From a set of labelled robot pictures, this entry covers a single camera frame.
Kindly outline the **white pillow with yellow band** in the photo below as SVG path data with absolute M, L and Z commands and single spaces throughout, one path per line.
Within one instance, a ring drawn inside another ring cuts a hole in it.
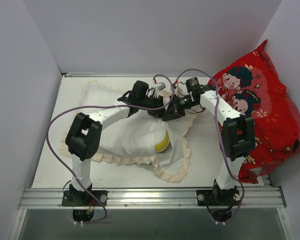
M 161 153 L 166 150 L 170 144 L 169 132 L 157 132 L 154 135 L 154 150 L 156 153 Z

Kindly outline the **white pillowcase with cream ruffle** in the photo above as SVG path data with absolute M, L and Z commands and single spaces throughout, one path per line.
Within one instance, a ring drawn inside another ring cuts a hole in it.
M 107 127 L 101 133 L 94 162 L 117 165 L 138 164 L 149 166 L 163 181 L 178 183 L 186 176 L 190 165 L 191 149 L 185 138 L 195 116 L 187 114 L 168 122 L 139 110 L 129 118 Z M 168 131 L 169 146 L 157 153 L 154 149 L 155 134 Z

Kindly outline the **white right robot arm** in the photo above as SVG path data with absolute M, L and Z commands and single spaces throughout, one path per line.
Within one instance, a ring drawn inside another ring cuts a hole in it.
M 223 162 L 214 180 L 211 199 L 218 205 L 238 204 L 243 194 L 237 189 L 245 158 L 255 148 L 254 120 L 232 108 L 212 85 L 202 85 L 196 77 L 185 82 L 187 95 L 173 96 L 162 117 L 170 121 L 185 116 L 185 111 L 202 106 L 213 114 Z

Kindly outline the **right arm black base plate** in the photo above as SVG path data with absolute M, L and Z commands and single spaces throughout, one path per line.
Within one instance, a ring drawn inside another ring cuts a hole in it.
M 196 200 L 198 206 L 238 206 L 241 200 L 237 189 L 211 190 L 201 189 L 196 191 Z

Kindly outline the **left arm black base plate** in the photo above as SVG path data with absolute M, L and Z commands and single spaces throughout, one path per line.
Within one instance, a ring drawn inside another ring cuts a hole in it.
M 106 190 L 92 190 L 91 193 L 104 205 L 107 205 L 108 191 Z M 82 192 L 81 194 L 75 194 L 70 190 L 66 190 L 63 193 L 61 206 L 63 207 L 88 207 L 101 205 L 88 193 Z

